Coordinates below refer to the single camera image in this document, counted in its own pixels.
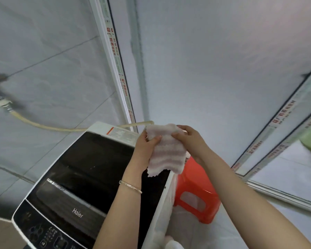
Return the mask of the person's right hand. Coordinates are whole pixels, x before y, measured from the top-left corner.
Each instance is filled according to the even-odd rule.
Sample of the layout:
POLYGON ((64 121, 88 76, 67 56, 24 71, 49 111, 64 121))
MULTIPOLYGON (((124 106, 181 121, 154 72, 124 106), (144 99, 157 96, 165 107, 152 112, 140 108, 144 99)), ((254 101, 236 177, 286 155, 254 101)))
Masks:
POLYGON ((210 151, 210 148, 204 141, 200 133, 188 125, 177 125, 183 132, 175 133, 187 133, 187 139, 185 143, 182 143, 185 149, 190 153, 193 159, 201 166, 205 165, 205 157, 210 151))

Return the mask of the person's left hand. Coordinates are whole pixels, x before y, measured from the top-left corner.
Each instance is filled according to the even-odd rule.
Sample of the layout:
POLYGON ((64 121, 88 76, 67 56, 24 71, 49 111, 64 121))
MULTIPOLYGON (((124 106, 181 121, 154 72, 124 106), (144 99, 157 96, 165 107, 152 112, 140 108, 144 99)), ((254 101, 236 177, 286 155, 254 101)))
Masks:
POLYGON ((147 149, 147 140, 148 135, 144 130, 137 139, 132 158, 129 162, 129 166, 139 173, 143 173, 147 169, 153 153, 153 150, 147 149))

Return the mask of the pink striped cleaning cloth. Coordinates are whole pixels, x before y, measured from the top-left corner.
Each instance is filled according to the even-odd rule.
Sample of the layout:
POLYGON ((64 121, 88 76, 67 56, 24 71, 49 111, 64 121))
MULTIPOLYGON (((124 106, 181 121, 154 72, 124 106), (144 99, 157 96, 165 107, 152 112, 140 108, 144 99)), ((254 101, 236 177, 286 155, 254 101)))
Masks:
POLYGON ((158 176, 163 170, 170 170, 174 174, 183 172, 187 150, 183 144, 172 137, 172 133, 184 131, 175 124, 146 125, 148 139, 161 136, 161 141, 154 147, 147 168, 148 177, 158 176))

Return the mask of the person's left forearm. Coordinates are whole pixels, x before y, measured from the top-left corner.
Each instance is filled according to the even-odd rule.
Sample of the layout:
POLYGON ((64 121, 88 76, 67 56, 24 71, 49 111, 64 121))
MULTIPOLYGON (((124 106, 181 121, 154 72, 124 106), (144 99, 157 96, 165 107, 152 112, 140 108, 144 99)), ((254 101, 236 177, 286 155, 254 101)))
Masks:
POLYGON ((129 165, 93 249, 137 249, 142 174, 129 165))

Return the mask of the person's right forearm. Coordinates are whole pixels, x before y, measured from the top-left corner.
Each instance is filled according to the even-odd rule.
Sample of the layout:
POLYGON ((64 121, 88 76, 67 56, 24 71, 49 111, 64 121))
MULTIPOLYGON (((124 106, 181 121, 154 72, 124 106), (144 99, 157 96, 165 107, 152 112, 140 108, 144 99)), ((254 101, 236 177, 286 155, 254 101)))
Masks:
POLYGON ((195 156, 249 249, 311 249, 310 241, 209 147, 195 156))

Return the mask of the red plastic stool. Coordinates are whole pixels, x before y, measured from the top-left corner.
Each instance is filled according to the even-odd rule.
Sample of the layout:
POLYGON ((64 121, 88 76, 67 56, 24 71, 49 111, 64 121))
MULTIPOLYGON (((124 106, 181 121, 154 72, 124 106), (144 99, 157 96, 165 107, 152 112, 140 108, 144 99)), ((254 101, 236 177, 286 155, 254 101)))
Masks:
POLYGON ((200 223, 210 224, 221 205, 220 198, 211 184, 203 167, 191 156, 185 163, 183 172, 178 175, 174 206, 181 206, 193 214, 200 223), (188 192, 205 203, 203 210, 198 210, 181 199, 188 192))

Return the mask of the white top-load washing machine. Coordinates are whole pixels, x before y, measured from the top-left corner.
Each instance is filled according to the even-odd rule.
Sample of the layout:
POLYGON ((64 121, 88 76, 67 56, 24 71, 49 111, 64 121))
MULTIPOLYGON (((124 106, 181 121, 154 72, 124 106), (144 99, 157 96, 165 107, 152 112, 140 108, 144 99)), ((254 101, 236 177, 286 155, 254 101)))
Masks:
POLYGON ((31 249, 92 249, 139 134, 95 122, 39 178, 12 216, 31 249))

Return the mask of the white sliding door frame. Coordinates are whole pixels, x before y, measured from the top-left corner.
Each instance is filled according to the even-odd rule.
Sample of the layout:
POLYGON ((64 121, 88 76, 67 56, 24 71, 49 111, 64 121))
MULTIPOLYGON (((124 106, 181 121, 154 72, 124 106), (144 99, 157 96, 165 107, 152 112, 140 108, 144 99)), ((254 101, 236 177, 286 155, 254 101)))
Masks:
POLYGON ((128 129, 137 132, 109 0, 89 0, 128 129))

